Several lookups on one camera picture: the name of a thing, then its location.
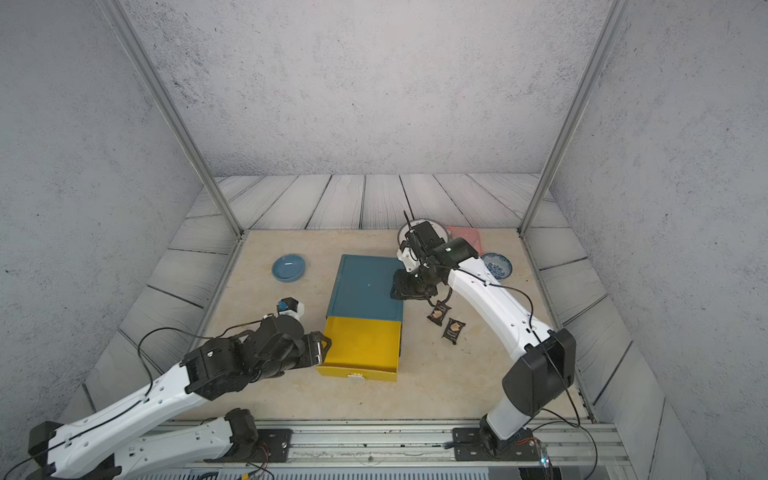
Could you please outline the black cookie packet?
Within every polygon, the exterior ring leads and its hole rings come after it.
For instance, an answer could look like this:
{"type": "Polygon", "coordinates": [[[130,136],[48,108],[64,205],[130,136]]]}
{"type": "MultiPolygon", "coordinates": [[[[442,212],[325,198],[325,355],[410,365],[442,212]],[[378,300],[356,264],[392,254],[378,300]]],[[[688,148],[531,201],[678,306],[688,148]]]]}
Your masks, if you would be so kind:
{"type": "Polygon", "coordinates": [[[449,318],[445,326],[442,337],[449,340],[453,345],[458,343],[459,336],[466,324],[459,320],[449,318]]]}
{"type": "Polygon", "coordinates": [[[443,321],[445,320],[450,309],[451,307],[448,306],[445,302],[437,301],[432,306],[432,311],[427,316],[427,319],[432,323],[434,323],[435,325],[442,326],[443,321]]]}

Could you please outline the yellow top drawer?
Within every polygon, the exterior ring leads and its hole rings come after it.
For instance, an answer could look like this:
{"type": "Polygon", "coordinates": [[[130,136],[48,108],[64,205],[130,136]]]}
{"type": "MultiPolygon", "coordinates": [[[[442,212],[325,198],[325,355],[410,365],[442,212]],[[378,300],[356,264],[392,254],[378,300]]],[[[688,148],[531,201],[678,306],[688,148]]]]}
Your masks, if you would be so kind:
{"type": "Polygon", "coordinates": [[[320,375],[366,381],[396,382],[402,323],[389,320],[328,317],[325,336],[331,340],[320,375]]]}

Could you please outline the teal drawer cabinet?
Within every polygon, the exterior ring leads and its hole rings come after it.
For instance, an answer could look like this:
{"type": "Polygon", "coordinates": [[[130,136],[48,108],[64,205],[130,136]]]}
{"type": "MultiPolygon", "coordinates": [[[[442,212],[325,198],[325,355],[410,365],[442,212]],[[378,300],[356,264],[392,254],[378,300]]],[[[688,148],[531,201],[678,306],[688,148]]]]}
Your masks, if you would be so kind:
{"type": "Polygon", "coordinates": [[[391,298],[401,266],[396,258],[342,255],[326,316],[402,322],[403,301],[391,298]]]}

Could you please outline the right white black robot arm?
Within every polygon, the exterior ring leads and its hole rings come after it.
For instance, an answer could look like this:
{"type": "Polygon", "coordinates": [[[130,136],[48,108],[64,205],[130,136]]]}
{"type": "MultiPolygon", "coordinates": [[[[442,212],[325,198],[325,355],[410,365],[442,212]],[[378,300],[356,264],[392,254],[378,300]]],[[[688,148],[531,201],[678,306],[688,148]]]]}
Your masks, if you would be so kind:
{"type": "Polygon", "coordinates": [[[403,267],[393,277],[391,297],[429,300],[437,285],[447,285],[467,301],[501,341],[512,360],[502,379],[498,404],[480,421],[487,451],[499,454],[532,436],[527,424],[551,401],[568,394],[574,381],[576,341],[536,318],[534,305],[523,305],[516,290],[497,282],[478,252],[463,238],[448,242],[414,230],[400,240],[403,267]]]}

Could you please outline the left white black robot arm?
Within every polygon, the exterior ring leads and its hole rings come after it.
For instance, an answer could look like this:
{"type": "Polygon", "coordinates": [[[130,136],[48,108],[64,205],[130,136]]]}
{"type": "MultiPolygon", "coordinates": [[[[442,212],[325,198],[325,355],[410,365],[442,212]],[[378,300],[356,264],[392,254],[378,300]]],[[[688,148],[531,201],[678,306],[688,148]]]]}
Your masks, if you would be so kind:
{"type": "Polygon", "coordinates": [[[122,473],[117,451],[157,425],[252,383],[323,364],[332,341],[305,332],[290,315],[268,315],[233,335],[206,337],[147,386],[81,420],[44,421],[29,434],[34,479],[79,479],[102,470],[122,473]]]}

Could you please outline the white plate orange sunburst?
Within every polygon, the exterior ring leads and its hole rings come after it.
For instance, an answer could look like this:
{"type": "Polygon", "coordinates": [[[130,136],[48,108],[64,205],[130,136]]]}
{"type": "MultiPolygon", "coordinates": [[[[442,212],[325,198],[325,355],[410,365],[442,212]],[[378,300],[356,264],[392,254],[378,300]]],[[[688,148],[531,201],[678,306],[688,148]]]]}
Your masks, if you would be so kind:
{"type": "Polygon", "coordinates": [[[397,244],[401,245],[406,240],[406,233],[409,231],[410,227],[415,227],[424,222],[429,223],[432,226],[436,234],[442,239],[443,242],[447,242],[450,240],[450,234],[448,233],[448,231],[444,226],[430,219],[419,218],[419,219],[413,219],[406,222],[399,229],[397,234],[397,244]]]}

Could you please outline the pink plastic tray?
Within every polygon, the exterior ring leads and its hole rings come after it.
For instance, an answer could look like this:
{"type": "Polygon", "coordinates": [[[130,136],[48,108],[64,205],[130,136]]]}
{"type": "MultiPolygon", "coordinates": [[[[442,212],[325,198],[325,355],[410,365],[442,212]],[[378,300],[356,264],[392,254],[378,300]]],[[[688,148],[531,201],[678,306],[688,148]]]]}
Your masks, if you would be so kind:
{"type": "Polygon", "coordinates": [[[446,231],[451,238],[465,239],[482,256],[484,254],[481,242],[481,236],[477,229],[470,227],[446,226],[446,231]]]}

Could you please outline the blue white patterned bowl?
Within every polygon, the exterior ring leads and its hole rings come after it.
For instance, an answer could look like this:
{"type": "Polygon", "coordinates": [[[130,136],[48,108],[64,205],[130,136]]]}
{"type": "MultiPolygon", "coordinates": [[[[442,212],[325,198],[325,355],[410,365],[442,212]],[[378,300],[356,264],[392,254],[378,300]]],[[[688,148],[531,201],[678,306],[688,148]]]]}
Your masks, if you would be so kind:
{"type": "Polygon", "coordinates": [[[511,261],[499,253],[488,252],[481,256],[486,268],[497,280],[504,280],[511,276],[514,267],[511,261]]]}

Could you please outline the blue ceramic dish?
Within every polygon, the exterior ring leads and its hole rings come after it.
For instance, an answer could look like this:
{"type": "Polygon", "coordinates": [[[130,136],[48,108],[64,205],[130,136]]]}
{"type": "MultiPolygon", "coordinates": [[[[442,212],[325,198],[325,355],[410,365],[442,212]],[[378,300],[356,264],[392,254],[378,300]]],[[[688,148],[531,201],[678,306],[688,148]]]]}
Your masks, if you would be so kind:
{"type": "Polygon", "coordinates": [[[286,254],[274,261],[271,273],[279,282],[293,283],[304,276],[306,267],[306,260],[301,255],[286,254]]]}

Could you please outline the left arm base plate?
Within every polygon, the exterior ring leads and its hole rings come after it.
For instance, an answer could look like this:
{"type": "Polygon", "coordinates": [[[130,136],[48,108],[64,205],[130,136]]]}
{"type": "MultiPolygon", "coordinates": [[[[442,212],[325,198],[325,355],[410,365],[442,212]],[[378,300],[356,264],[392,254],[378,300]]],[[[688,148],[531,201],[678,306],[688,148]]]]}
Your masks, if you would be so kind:
{"type": "Polygon", "coordinates": [[[246,441],[243,462],[259,465],[287,463],[292,434],[291,429],[258,429],[255,437],[246,441]]]}

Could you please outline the aluminium mounting rail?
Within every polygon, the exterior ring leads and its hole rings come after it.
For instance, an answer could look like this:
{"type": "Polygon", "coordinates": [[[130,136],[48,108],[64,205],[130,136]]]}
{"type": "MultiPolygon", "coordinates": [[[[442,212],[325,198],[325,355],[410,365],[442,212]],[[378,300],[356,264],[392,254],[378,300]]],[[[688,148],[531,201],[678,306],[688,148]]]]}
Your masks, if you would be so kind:
{"type": "Polygon", "coordinates": [[[473,427],[466,421],[266,421],[258,429],[293,431],[288,462],[243,462],[242,447],[229,445],[230,436],[221,422],[168,426],[161,434],[133,441],[114,458],[121,478],[133,479],[168,469],[188,468],[192,474],[227,466],[264,467],[277,471],[293,468],[440,468],[468,466],[556,467],[575,469],[584,479],[633,479],[636,474],[615,427],[586,424],[570,427],[562,421],[534,421],[535,440],[541,455],[536,462],[457,462],[449,449],[451,432],[473,427]]]}

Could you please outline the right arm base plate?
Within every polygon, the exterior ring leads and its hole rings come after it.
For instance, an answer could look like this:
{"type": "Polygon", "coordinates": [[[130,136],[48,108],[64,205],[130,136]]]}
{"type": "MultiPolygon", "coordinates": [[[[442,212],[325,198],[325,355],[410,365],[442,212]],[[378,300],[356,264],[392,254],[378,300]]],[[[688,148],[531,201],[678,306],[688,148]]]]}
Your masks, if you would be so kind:
{"type": "Polygon", "coordinates": [[[497,441],[479,427],[458,427],[451,432],[449,449],[457,462],[533,462],[541,459],[535,440],[497,441]]]}

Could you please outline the right aluminium frame post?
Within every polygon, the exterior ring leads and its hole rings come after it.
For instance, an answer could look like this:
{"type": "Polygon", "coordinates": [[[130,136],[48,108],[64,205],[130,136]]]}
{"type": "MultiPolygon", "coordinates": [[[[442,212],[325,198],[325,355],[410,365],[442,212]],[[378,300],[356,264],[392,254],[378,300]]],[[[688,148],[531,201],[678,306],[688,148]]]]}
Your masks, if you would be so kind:
{"type": "Polygon", "coordinates": [[[621,25],[625,19],[626,10],[629,4],[630,1],[628,0],[615,0],[610,5],[608,15],[597,38],[595,47],[589,57],[576,93],[567,110],[567,114],[556,136],[550,154],[540,172],[538,183],[522,218],[522,223],[518,228],[518,235],[521,239],[526,237],[528,231],[533,226],[546,193],[563,161],[569,142],[571,141],[586,109],[590,95],[598,83],[612,45],[621,30],[621,25]]]}

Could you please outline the aluminium frame post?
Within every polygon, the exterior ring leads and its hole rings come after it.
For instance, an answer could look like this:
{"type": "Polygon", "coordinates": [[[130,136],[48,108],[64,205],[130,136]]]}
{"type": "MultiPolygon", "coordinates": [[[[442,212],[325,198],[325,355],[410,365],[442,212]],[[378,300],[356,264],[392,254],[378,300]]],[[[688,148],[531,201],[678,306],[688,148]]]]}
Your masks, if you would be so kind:
{"type": "Polygon", "coordinates": [[[195,170],[203,186],[223,215],[224,220],[236,239],[244,235],[244,228],[236,219],[229,202],[214,179],[210,168],[190,134],[179,110],[175,106],[167,88],[153,65],[148,53],[140,41],[131,21],[121,3],[117,0],[99,0],[97,2],[106,20],[110,23],[123,50],[149,90],[156,106],[166,121],[172,134],[179,143],[185,157],[195,170]]]}
{"type": "Polygon", "coordinates": [[[567,114],[556,136],[550,154],[540,172],[538,183],[522,218],[522,223],[518,228],[518,235],[521,239],[526,237],[528,231],[533,226],[546,193],[563,161],[569,142],[571,141],[586,109],[590,95],[598,83],[612,45],[621,30],[621,25],[625,19],[626,10],[629,4],[630,1],[628,0],[615,0],[610,5],[608,15],[597,38],[595,47],[589,57],[576,93],[567,110],[567,114]]]}

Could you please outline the left aluminium frame post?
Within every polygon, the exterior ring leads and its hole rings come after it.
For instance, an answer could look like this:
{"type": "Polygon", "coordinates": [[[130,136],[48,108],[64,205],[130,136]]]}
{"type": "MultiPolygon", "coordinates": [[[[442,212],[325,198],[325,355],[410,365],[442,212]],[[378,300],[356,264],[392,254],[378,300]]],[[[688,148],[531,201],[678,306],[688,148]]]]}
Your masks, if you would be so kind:
{"type": "Polygon", "coordinates": [[[214,179],[210,168],[190,134],[179,110],[175,106],[167,88],[153,65],[148,53],[140,41],[131,21],[121,3],[117,0],[99,0],[97,2],[106,20],[110,23],[123,50],[149,90],[156,106],[166,121],[172,134],[179,143],[185,157],[195,170],[203,186],[223,215],[224,220],[236,239],[244,235],[244,228],[236,219],[229,202],[214,179]]]}

